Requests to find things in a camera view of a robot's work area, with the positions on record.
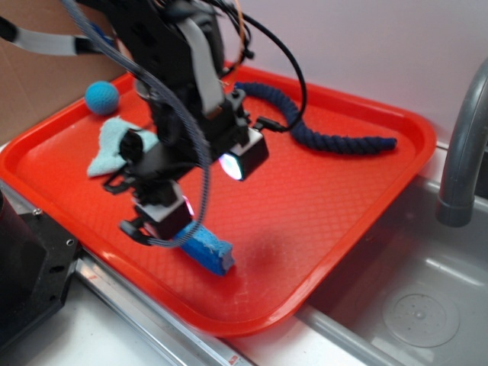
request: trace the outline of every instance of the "sponge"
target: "sponge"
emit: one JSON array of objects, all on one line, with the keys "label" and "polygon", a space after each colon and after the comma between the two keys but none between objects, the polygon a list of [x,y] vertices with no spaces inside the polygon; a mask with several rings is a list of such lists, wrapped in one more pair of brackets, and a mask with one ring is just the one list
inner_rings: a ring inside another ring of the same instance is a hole
[{"label": "sponge", "polygon": [[[194,224],[195,222],[189,223],[176,234],[174,239],[190,231]],[[216,275],[224,276],[235,263],[232,257],[233,245],[219,240],[204,226],[200,226],[200,229],[181,246],[181,249]]]}]

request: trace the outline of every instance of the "blue ball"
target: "blue ball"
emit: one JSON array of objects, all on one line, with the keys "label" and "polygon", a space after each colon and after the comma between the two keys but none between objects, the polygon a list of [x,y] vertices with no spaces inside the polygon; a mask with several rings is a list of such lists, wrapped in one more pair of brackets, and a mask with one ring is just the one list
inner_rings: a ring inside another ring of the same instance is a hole
[{"label": "blue ball", "polygon": [[85,93],[85,103],[90,111],[102,116],[114,112],[119,105],[119,92],[110,82],[94,82]]}]

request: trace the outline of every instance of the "navy blue rope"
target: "navy blue rope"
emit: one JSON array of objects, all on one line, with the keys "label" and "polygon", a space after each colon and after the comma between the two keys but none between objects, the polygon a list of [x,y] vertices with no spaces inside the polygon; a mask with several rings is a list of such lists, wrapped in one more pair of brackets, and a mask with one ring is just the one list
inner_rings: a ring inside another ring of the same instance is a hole
[{"label": "navy blue rope", "polygon": [[[273,104],[284,115],[288,125],[298,114],[295,103],[280,89],[258,82],[237,82],[235,87],[242,89],[249,96],[264,99]],[[395,138],[322,135],[308,128],[303,120],[300,120],[290,132],[298,143],[311,149],[338,154],[378,154],[381,151],[395,149],[397,146]]]}]

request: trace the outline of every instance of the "sink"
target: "sink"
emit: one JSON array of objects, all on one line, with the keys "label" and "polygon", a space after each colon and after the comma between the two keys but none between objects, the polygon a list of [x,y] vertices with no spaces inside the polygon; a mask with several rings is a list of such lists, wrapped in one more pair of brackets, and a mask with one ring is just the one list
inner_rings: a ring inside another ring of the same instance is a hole
[{"label": "sink", "polygon": [[488,201],[450,228],[435,219],[437,193],[416,178],[307,300],[385,364],[488,359]]}]

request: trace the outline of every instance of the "orange plastic tray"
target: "orange plastic tray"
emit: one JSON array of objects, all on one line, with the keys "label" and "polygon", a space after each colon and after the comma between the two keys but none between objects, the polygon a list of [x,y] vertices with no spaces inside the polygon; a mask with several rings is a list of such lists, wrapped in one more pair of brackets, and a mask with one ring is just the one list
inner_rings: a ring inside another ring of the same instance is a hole
[{"label": "orange plastic tray", "polygon": [[[300,99],[293,80],[241,69],[238,80],[264,82]],[[146,104],[125,75],[114,82],[124,120],[150,126]],[[86,169],[106,117],[83,100],[27,131],[0,155],[0,177],[76,235],[157,302],[215,336],[244,336],[290,316],[355,245],[429,159],[435,134],[421,117],[309,85],[309,126],[323,133],[398,139],[393,152],[339,156],[311,151],[288,134],[265,133],[269,160],[249,180],[213,167],[205,226],[234,245],[236,265],[211,274],[180,249],[136,244],[119,229],[134,217],[130,193],[112,196]],[[247,98],[253,118],[283,122],[272,106]],[[201,174],[181,180],[198,207]]]}]

